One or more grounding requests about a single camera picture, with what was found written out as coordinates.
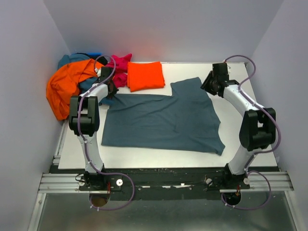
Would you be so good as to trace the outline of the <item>grey-blue t-shirt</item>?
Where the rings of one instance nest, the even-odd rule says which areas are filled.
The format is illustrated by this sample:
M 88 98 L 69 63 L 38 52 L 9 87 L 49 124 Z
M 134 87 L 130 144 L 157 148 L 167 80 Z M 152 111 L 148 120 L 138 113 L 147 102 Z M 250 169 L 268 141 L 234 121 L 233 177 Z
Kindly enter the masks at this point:
M 119 94 L 109 107 L 103 146 L 222 155 L 220 120 L 198 77 L 171 83 L 172 94 Z

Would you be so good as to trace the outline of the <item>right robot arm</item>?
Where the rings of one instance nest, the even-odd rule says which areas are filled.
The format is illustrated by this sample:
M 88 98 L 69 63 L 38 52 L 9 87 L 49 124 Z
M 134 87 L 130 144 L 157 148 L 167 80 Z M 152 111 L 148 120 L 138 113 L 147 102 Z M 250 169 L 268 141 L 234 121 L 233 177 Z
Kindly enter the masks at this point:
M 236 80 L 229 79 L 228 65 L 215 63 L 201 89 L 227 100 L 242 116 L 239 131 L 240 147 L 233 159 L 225 165 L 219 185 L 231 188 L 247 176 L 256 155 L 276 140 L 276 112 L 253 101 Z

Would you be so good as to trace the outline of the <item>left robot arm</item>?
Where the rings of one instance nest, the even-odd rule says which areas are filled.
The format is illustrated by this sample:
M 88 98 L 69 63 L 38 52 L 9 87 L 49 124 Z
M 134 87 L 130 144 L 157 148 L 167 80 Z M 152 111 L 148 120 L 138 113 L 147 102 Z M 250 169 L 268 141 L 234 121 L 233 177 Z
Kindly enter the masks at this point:
M 112 81 L 114 72 L 115 68 L 111 67 L 95 68 L 97 78 L 92 86 L 70 99 L 69 128 L 82 147 L 85 170 L 79 183 L 85 190 L 110 190 L 110 182 L 104 173 L 104 163 L 99 153 L 97 132 L 100 126 L 99 103 L 117 92 Z

